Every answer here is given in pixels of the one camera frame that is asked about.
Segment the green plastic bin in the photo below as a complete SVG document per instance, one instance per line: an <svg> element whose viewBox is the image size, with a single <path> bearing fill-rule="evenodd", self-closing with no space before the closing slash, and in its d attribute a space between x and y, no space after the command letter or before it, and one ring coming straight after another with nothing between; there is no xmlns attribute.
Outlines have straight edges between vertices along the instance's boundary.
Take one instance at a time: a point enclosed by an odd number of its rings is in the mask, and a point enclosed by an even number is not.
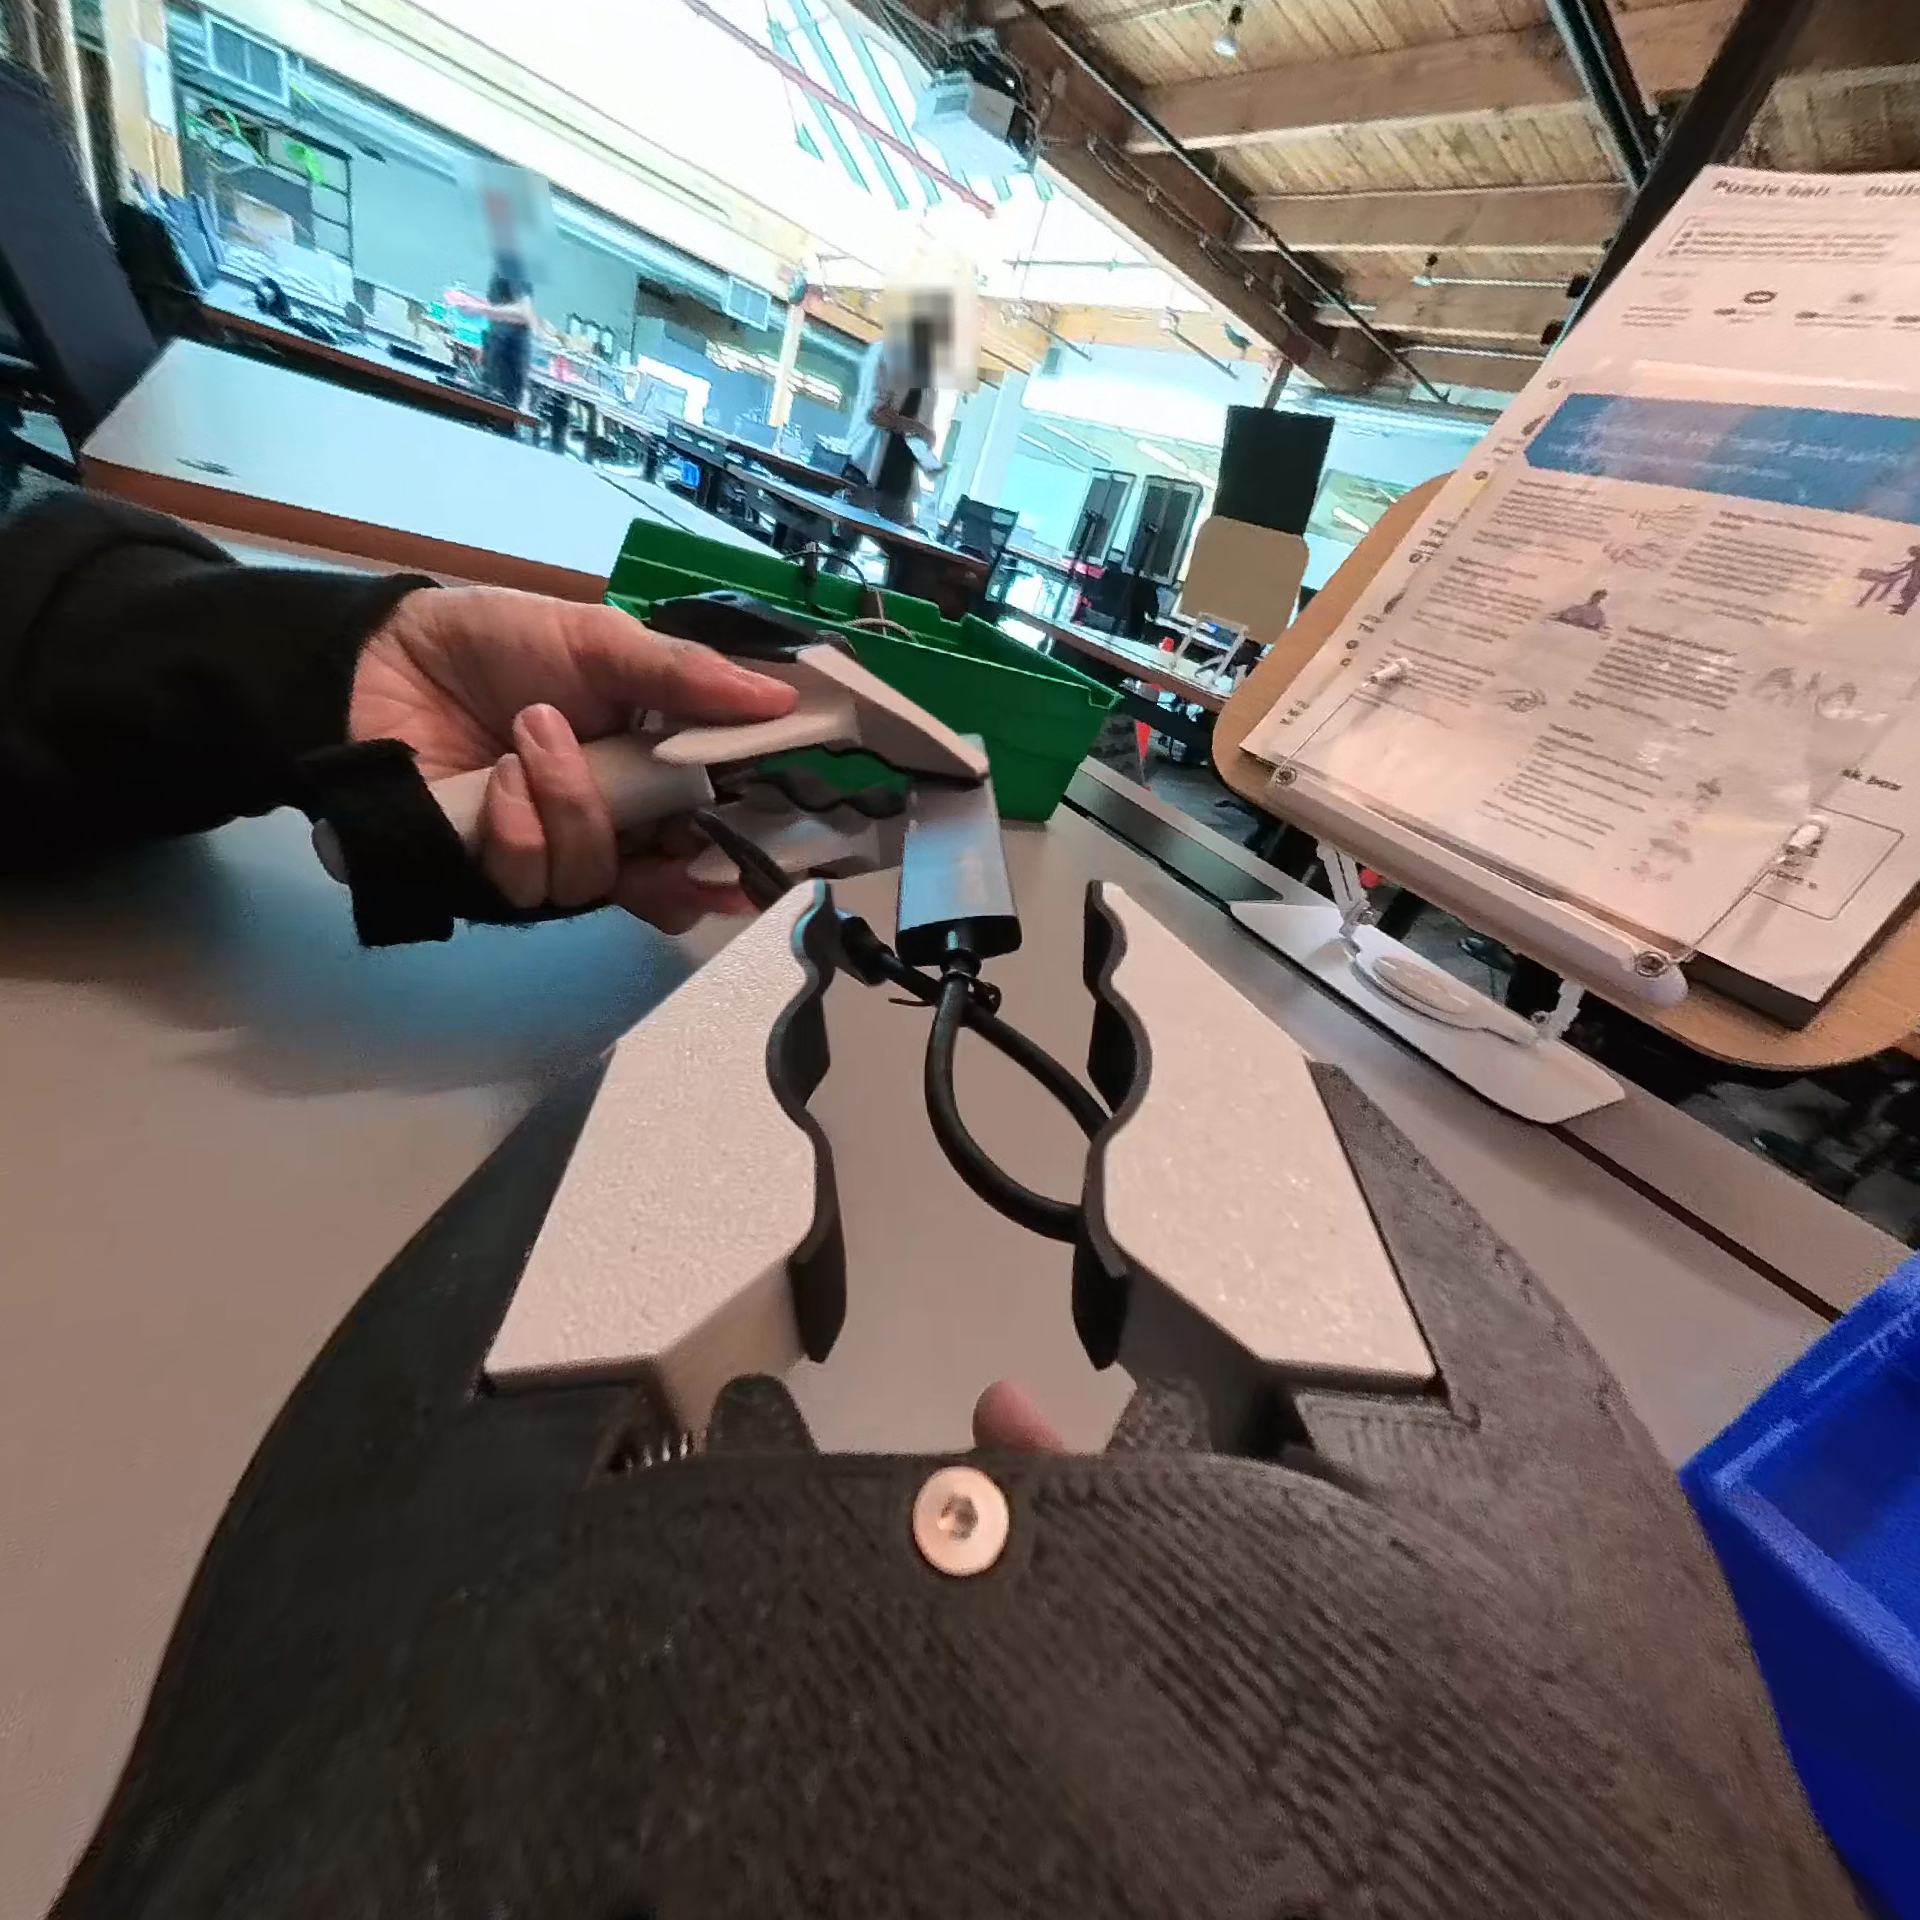
<svg viewBox="0 0 1920 1920"><path fill-rule="evenodd" d="M1091 751L1117 694L1066 662L1003 634L975 614L945 619L929 601L858 581L835 561L786 559L757 544L723 544L655 518L631 518L606 599L658 633L734 650L711 614L672 606L698 595L753 601L808 633L842 639L877 680L977 736L999 814L1041 825Z"/></svg>

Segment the blue plastic bin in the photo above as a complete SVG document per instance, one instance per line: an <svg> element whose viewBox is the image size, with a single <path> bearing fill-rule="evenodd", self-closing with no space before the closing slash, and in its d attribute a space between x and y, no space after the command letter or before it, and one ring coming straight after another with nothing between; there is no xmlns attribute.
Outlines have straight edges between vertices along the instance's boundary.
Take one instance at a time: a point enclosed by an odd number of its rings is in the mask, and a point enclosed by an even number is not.
<svg viewBox="0 0 1920 1920"><path fill-rule="evenodd" d="M1680 1469L1782 1739L1878 1915L1918 1915L1918 1258Z"/></svg>

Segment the white desk wooden edge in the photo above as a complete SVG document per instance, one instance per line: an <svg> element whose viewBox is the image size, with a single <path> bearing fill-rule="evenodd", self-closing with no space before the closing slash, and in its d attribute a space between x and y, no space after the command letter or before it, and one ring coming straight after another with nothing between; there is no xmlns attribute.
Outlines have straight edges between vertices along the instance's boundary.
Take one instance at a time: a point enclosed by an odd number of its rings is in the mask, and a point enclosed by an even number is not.
<svg viewBox="0 0 1920 1920"><path fill-rule="evenodd" d="M757 541L639 482L200 342L169 342L79 447L98 493L347 559L595 601L635 518Z"/></svg>

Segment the person's right hand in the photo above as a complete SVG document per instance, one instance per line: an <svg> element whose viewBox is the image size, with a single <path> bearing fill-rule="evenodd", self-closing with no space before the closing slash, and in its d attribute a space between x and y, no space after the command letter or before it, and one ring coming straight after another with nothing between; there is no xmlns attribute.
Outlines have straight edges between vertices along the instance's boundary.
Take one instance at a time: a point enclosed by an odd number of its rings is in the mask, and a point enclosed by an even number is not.
<svg viewBox="0 0 1920 1920"><path fill-rule="evenodd" d="M1062 1455L1066 1442L1033 1395L1014 1381L994 1381L971 1410L971 1442L977 1454Z"/></svg>

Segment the grey desk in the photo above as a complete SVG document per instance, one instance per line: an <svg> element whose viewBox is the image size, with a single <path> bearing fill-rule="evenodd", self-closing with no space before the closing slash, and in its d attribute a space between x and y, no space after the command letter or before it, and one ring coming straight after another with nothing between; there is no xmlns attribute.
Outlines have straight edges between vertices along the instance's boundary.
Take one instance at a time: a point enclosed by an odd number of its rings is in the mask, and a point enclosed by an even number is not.
<svg viewBox="0 0 1920 1920"><path fill-rule="evenodd" d="M1050 853L1000 1014L1090 1042L1117 853ZM1097 1369L1097 1103L966 1061L1059 1246L935 1158L923 1019L835 907L808 1101L847 1315L706 1426L486 1355L681 957L546 921L367 950L271 814L5 879L5 1915L1859 1915L1672 1467L1518 1210L1312 1055L1437 1386L1295 1426ZM1062 1455L977 1454L1018 1382Z"/></svg>

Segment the white ceiling projector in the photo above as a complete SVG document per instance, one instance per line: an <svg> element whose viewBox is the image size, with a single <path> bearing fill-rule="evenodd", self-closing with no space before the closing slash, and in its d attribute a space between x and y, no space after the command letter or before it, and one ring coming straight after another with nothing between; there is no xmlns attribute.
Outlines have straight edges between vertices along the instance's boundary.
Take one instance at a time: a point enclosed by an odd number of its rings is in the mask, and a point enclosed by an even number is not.
<svg viewBox="0 0 1920 1920"><path fill-rule="evenodd" d="M1003 177L1029 174L1039 135L1018 86L1005 75L950 64L935 70L913 97L911 130L953 174Z"/></svg>

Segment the person's left forearm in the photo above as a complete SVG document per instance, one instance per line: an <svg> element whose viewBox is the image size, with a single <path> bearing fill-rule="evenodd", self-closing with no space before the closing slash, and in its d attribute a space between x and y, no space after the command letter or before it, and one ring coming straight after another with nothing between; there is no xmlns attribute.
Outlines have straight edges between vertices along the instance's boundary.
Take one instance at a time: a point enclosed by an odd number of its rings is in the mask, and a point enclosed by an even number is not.
<svg viewBox="0 0 1920 1920"><path fill-rule="evenodd" d="M342 856L360 944L511 909L415 751L350 738L369 638L425 577L247 566L75 491L5 518L1 875L53 878L299 809Z"/></svg>

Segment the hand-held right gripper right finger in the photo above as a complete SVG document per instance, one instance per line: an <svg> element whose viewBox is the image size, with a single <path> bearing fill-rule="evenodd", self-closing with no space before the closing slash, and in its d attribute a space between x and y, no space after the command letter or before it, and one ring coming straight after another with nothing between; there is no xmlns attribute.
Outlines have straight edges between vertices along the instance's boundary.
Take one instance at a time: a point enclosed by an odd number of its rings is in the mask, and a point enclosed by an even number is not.
<svg viewBox="0 0 1920 1920"><path fill-rule="evenodd" d="M1115 881L1086 895L1088 1142L1072 1320L1097 1369L1295 1426L1307 1390L1419 1398L1437 1363L1312 1055Z"/></svg>

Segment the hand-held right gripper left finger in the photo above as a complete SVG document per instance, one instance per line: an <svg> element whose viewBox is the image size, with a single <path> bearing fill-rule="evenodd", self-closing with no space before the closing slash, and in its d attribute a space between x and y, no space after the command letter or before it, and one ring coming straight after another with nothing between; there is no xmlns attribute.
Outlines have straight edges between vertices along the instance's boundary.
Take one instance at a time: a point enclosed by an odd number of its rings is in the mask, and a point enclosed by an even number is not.
<svg viewBox="0 0 1920 1920"><path fill-rule="evenodd" d="M825 1360L847 1315L832 1146L838 918L783 893L608 1055L486 1352L501 1390L643 1384L706 1426L742 1376Z"/></svg>

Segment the black monitor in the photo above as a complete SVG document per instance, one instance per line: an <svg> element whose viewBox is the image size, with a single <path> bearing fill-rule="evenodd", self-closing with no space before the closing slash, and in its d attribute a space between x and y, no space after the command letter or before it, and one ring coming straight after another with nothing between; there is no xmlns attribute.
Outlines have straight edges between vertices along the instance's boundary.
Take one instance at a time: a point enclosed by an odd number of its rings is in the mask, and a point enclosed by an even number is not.
<svg viewBox="0 0 1920 1920"><path fill-rule="evenodd" d="M1222 421L1211 515L1305 537L1336 423L1257 403Z"/></svg>

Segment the grey USB hub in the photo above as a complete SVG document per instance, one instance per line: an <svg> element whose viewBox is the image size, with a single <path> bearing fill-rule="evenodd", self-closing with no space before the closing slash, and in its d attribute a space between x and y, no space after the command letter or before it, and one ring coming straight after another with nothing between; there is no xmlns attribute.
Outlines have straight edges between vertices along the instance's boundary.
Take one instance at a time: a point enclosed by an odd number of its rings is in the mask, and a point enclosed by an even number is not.
<svg viewBox="0 0 1920 1920"><path fill-rule="evenodd" d="M906 793L896 952L911 969L985 965L1022 946L991 782L923 782Z"/></svg>

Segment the small wooden document stand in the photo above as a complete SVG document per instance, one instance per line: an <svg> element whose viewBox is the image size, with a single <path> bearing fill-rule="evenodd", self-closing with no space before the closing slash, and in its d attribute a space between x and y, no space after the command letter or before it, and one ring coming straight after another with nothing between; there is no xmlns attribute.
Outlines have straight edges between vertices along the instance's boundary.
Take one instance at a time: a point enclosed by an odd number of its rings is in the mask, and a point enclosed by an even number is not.
<svg viewBox="0 0 1920 1920"><path fill-rule="evenodd" d="M1303 535L1213 512L1193 535L1179 613L1263 649L1290 624L1307 561Z"/></svg>

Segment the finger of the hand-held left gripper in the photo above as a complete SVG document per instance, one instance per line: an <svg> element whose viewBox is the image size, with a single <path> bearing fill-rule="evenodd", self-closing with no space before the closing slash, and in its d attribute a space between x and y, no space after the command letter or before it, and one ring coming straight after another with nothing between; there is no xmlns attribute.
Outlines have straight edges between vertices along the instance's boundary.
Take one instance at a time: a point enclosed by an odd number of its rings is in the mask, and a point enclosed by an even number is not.
<svg viewBox="0 0 1920 1920"><path fill-rule="evenodd" d="M835 784L821 771L709 771L711 811L783 881L845 878L897 863L906 785Z"/></svg>
<svg viewBox="0 0 1920 1920"><path fill-rule="evenodd" d="M985 747L887 685L838 641L786 647L779 658L750 658L742 665L753 675L792 688L791 710L750 725L663 731L651 747L658 763L715 771L826 751L863 753L911 779L990 779Z"/></svg>

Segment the person's left hand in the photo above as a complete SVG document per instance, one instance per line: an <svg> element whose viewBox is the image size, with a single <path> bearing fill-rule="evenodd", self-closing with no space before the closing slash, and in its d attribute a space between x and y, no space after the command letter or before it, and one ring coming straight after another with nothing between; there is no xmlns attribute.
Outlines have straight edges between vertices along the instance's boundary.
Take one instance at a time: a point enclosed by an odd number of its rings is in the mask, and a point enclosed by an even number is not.
<svg viewBox="0 0 1920 1920"><path fill-rule="evenodd" d="M619 904L663 931L741 918L734 885L693 878L683 823L624 834L584 742L643 712L738 728L791 712L795 690L606 606L467 587L406 591L352 671L345 736L387 738L425 782L479 771L477 865L513 909Z"/></svg>

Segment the white instruction sheet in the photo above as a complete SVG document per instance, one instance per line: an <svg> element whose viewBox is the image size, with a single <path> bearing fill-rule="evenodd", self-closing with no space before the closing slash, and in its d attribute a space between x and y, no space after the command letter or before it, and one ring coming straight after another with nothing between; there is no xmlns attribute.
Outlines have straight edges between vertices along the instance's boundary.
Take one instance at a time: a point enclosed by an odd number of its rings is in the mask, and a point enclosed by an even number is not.
<svg viewBox="0 0 1920 1920"><path fill-rule="evenodd" d="M1717 376L1803 381L1822 392L1887 387L1915 398L1915 176L1704 168L1449 478L1433 499L1437 523L1425 541L1379 571L1398 576L1407 561L1425 559L1464 483L1518 450L1565 392L1639 392L1656 376L1674 378L1686 398L1699 398ZM1915 616L1915 550L1902 565L1898 587L1891 607ZM1827 802L1846 775L1864 767L1871 750L1814 803L1814 817L1792 834L1781 859L1686 952L1586 918L1565 901L1530 893L1446 847L1422 847L1397 823L1295 784L1285 789L1286 799L1327 802L1338 825L1387 825L1389 849L1437 855L1443 878L1467 879L1472 904L1518 904L1521 930L1546 931L1549 947L1575 959L1584 987L1624 987L1632 999L1672 1006L1689 991L1683 965L1733 927L1744 902L1760 902L1768 886L1787 893L1785 878L1794 869L1833 871L1854 859L1851 849L1826 849L1833 838Z"/></svg>

